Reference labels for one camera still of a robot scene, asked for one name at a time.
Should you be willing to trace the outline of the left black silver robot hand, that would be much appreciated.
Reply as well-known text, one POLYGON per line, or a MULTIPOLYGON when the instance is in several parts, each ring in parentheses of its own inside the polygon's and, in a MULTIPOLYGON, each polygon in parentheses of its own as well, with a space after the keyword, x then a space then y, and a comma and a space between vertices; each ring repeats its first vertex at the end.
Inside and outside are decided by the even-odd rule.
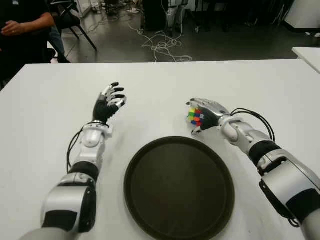
POLYGON ((123 91, 124 88, 119 87, 119 82, 111 83, 103 89, 95 102, 92 120, 106 124, 126 104, 127 97, 121 94, 123 91))

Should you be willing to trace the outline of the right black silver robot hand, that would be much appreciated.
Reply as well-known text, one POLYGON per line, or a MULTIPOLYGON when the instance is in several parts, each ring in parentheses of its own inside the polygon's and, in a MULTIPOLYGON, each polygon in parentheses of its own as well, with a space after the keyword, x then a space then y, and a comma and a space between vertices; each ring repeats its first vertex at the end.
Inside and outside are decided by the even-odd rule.
POLYGON ((203 115, 203 122, 201 125, 196 126, 192 131, 192 135, 199 134, 200 132, 217 127, 219 121, 224 116, 230 116, 230 112, 222 106, 220 103, 208 100, 204 98, 191 98, 187 103, 187 106, 195 110, 199 110, 203 115))

